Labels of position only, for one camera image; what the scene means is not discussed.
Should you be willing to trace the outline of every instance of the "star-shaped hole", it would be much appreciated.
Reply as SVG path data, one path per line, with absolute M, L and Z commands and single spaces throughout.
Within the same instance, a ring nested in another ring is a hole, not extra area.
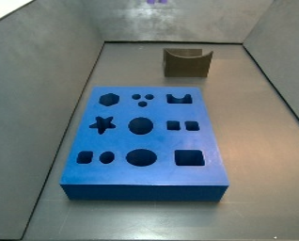
M 101 135 L 107 129 L 115 129 L 116 126 L 112 124 L 113 117 L 101 118 L 96 117 L 96 123 L 89 125 L 89 128 L 97 129 L 99 134 Z

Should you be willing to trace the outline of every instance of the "blue foam block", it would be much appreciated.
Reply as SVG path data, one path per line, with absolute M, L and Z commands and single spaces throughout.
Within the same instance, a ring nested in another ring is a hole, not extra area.
M 63 170 L 71 200 L 219 201 L 228 187 L 197 88 L 93 88 Z

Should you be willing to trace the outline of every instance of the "dark brown block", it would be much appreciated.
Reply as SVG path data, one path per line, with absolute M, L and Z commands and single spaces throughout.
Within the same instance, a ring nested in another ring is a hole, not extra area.
M 163 49 L 165 77 L 207 77 L 213 51 L 203 56 L 201 49 Z

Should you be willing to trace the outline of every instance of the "square hole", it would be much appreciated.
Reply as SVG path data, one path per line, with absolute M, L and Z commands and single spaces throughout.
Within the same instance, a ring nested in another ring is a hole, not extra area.
M 169 120 L 167 123 L 167 130 L 169 131 L 180 131 L 180 122 L 175 120 Z
M 80 152 L 76 157 L 76 163 L 88 164 L 93 160 L 93 152 Z
M 177 166 L 204 166 L 203 152 L 200 150 L 175 150 L 175 163 Z
M 184 126 L 185 126 L 187 131 L 199 131 L 200 130 L 200 126 L 196 121 L 185 121 Z

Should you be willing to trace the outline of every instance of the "metal wall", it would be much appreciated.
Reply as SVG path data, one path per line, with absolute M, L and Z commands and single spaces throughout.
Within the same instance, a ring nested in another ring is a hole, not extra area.
M 93 0 L 105 40 L 241 43 L 272 0 Z
M 35 1 L 0 22 L 0 239 L 19 239 L 103 39 L 79 1 Z
M 299 1 L 275 1 L 244 47 L 299 118 Z

